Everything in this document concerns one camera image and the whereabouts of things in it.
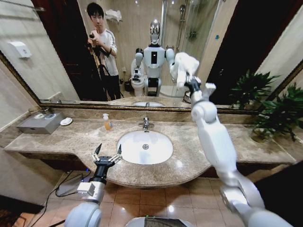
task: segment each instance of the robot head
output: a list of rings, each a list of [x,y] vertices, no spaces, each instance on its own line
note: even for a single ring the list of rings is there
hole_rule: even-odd
[[[151,22],[151,43],[152,44],[158,44],[159,42],[159,36],[160,36],[160,22],[158,20],[154,20]]]

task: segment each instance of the green plant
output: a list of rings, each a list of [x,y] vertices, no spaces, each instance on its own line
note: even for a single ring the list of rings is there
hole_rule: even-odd
[[[256,128],[264,129],[271,134],[280,132],[289,133],[294,141],[294,126],[303,128],[303,90],[296,84],[289,86],[282,97],[276,97],[275,101],[262,101],[265,109],[259,114]]]
[[[246,104],[251,101],[260,102],[263,96],[267,96],[269,91],[269,84],[274,82],[273,79],[279,76],[269,76],[270,72],[266,74],[253,73],[247,70],[246,74],[239,78],[237,85],[232,88],[230,98],[233,104],[239,104],[240,109],[243,110]]]

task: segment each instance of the soap bottle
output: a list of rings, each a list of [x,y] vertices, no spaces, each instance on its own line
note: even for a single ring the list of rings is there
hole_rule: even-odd
[[[104,120],[105,129],[110,130],[113,127],[113,125],[110,122],[110,119],[108,118],[108,114],[106,113],[103,114],[103,120]]]

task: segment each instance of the door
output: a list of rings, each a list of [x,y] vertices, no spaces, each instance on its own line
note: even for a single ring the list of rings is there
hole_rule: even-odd
[[[301,7],[303,0],[239,0],[207,79],[216,84],[210,100],[226,97],[248,69],[255,72]]]
[[[98,70],[87,49],[87,34],[77,0],[32,0],[80,100],[106,101],[97,90]]]

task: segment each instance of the man's hand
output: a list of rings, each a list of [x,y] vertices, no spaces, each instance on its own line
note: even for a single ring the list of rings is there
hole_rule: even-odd
[[[94,38],[91,38],[94,45],[103,47],[104,43],[100,40],[100,36],[96,30],[91,32],[94,35]]]

